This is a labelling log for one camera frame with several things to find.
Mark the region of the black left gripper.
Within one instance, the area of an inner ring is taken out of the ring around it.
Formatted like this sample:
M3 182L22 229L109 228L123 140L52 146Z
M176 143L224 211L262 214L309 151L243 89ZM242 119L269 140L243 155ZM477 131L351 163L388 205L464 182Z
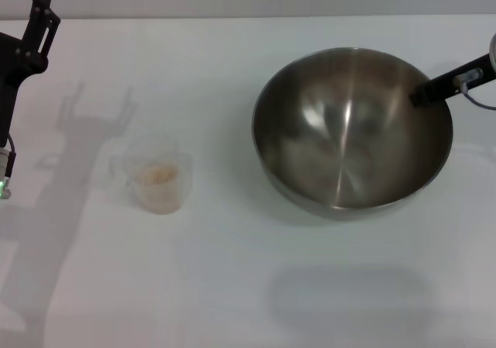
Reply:
M32 0L22 39L1 33L1 147L7 143L20 85L47 69L48 53L60 25L51 1Z

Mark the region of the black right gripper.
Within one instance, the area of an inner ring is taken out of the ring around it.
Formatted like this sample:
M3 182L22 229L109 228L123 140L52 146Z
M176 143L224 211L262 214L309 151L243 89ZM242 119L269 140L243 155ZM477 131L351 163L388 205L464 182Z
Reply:
M462 89L470 90L494 80L494 67L489 54L472 60L446 74L419 85L410 95L414 107L428 107L440 97L453 97Z

